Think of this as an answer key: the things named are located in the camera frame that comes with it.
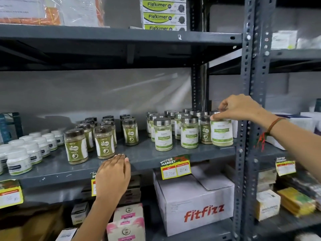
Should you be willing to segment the plain white box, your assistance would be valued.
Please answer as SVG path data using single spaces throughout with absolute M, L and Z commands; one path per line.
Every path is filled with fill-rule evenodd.
M 296 49 L 321 49 L 321 35 L 312 39 L 298 38 Z

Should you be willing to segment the group of brown-lidded green jars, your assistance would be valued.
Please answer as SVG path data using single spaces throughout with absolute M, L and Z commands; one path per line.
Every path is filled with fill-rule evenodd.
M 113 121 L 98 125 L 87 119 L 64 133 L 67 160 L 70 165 L 86 162 L 89 153 L 96 150 L 97 157 L 107 160 L 116 155 L 117 139 Z

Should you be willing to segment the small white product box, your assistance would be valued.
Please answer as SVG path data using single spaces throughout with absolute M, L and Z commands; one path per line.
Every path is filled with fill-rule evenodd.
M 57 238 L 55 239 L 55 241 L 71 241 L 77 231 L 78 231 L 78 228 L 77 228 L 77 227 L 76 227 L 76 228 L 63 229 L 63 230 L 59 233 L 59 235 L 57 236 Z
M 71 221 L 73 226 L 81 225 L 90 211 L 89 203 L 82 202 L 75 204 L 71 211 Z

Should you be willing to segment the white-label powder jar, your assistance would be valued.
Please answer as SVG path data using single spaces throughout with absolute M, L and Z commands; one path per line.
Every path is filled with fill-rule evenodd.
M 232 120 L 211 120 L 211 141 L 215 146 L 232 146 L 233 145 L 233 131 Z

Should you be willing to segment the grey metal shelving rack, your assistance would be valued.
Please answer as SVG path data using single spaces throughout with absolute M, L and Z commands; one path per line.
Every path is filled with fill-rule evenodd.
M 253 98 L 261 99 L 258 95 L 261 89 L 256 85 L 258 75 L 264 69 L 257 69 L 262 62 L 262 28 L 260 15 L 266 11 L 263 4 L 266 0 L 244 0 L 244 27 L 242 34 L 211 33 L 200 31 L 147 31 L 143 29 L 117 29 L 117 28 L 86 28 L 86 27 L 54 27 L 54 26 L 22 26 L 11 24 L 0 25 L 0 41 L 13 40 L 14 45 L 25 45 L 20 41 L 48 41 L 54 44 L 71 44 L 72 48 L 83 44 L 85 47 L 98 44 L 98 48 L 107 52 L 107 62 L 116 65 L 116 68 L 143 68 L 145 66 L 170 67 L 187 66 L 191 68 L 191 86 L 194 109 L 205 109 L 208 104 L 208 85 L 205 82 L 205 69 L 209 69 L 211 60 L 223 51 L 223 46 L 242 45 L 241 52 L 241 79 L 243 92 Z M 234 218 L 231 239 L 234 241 L 255 241 L 254 217 L 252 202 L 256 194 L 257 163 L 255 158 L 256 144 L 260 127 L 240 121 L 238 124 L 238 139 L 235 149 L 221 148 L 209 149 L 204 146 L 204 153 L 192 153 L 190 150 L 180 150 L 178 154 L 190 154 L 193 162 L 210 158 L 210 153 L 227 156 L 228 153 L 236 156 L 236 180 L 234 197 Z
M 272 64 L 272 72 L 283 67 L 300 66 L 306 63 L 321 63 L 320 49 L 271 49 L 272 19 L 277 0 L 231 0 L 232 4 L 244 2 L 242 47 L 240 55 L 218 65 L 212 63 L 232 55 L 232 52 L 207 63 L 207 76 L 231 75 L 238 70 L 241 91 L 261 106 L 265 106 L 266 82 Z M 262 129 L 249 121 L 238 122 L 236 139 L 236 176 L 233 231 L 231 241 L 258 241 L 254 220 L 254 201 L 260 167 L 259 160 L 272 161 L 272 156 L 263 156 L 262 144 L 257 145 Z

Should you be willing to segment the brown cardboard box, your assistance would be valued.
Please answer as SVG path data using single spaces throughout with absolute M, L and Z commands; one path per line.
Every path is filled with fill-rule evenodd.
M 0 214 L 0 241 L 53 241 L 65 228 L 61 204 Z

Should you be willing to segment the white carton with red print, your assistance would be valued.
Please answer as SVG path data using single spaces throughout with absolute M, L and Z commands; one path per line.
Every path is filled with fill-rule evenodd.
M 154 171 L 153 184 L 166 235 L 231 218 L 235 184 L 209 163 L 191 167 L 191 174 L 162 180 Z

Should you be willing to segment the stack of flat white boxes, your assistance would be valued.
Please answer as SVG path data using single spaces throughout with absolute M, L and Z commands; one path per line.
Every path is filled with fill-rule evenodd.
M 119 205 L 139 203 L 141 201 L 141 176 L 134 175 L 131 177 L 126 192 L 119 201 Z

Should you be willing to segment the group of silver-lidded glass jars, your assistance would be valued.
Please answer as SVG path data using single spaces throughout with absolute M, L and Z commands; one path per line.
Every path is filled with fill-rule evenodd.
M 195 149 L 199 145 L 200 118 L 192 112 L 149 113 L 147 125 L 149 137 L 158 151 L 171 150 L 174 140 L 179 140 L 185 149 Z

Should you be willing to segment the large white flat box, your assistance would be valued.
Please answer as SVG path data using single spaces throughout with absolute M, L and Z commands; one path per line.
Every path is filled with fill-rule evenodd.
M 308 131 L 311 131 L 312 133 L 315 133 L 315 129 L 319 125 L 319 120 L 318 119 L 313 119 L 312 117 L 308 116 L 302 116 L 298 114 L 276 114 L 278 117 L 284 117 L 287 121 L 305 129 Z M 274 138 L 271 136 L 266 137 L 266 142 L 269 144 L 279 148 L 280 150 L 284 150 L 285 148 Z

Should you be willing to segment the pink white product box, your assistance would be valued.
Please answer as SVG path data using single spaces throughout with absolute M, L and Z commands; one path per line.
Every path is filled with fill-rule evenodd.
M 140 217 L 143 217 L 143 205 L 142 203 L 137 203 L 133 205 L 117 207 L 114 211 L 113 222 Z
M 108 223 L 108 241 L 146 241 L 143 217 L 121 219 Z

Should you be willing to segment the person's right hand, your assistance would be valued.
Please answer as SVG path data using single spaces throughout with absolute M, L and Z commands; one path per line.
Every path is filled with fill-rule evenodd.
M 224 99 L 219 107 L 219 112 L 229 111 L 232 120 L 259 122 L 271 113 L 254 101 L 250 96 L 244 94 L 231 95 Z

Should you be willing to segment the stack of yellow packets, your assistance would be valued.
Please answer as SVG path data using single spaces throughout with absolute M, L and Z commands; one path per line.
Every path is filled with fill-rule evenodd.
M 297 218 L 316 210 L 316 201 L 293 187 L 278 190 L 277 194 L 281 197 L 281 206 Z

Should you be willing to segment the yellow price tag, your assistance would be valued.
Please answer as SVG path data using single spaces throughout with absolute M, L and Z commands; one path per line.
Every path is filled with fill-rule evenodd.
M 92 197 L 97 196 L 97 191 L 96 191 L 96 174 L 97 174 L 97 172 L 98 172 L 98 170 L 91 173 L 91 196 Z
M 286 157 L 277 157 L 275 159 L 275 167 L 279 177 L 296 173 L 295 160 Z
M 191 174 L 190 155 L 182 154 L 160 162 L 162 180 L 178 178 Z
M 0 209 L 22 204 L 24 197 L 17 179 L 0 181 Z

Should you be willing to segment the person's right forearm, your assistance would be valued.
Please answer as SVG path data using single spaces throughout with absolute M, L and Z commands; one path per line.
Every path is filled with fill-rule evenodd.
M 265 116 L 256 124 L 268 129 L 278 118 L 275 114 Z M 274 137 L 303 167 L 321 183 L 321 136 L 287 121 L 279 121 L 271 130 Z

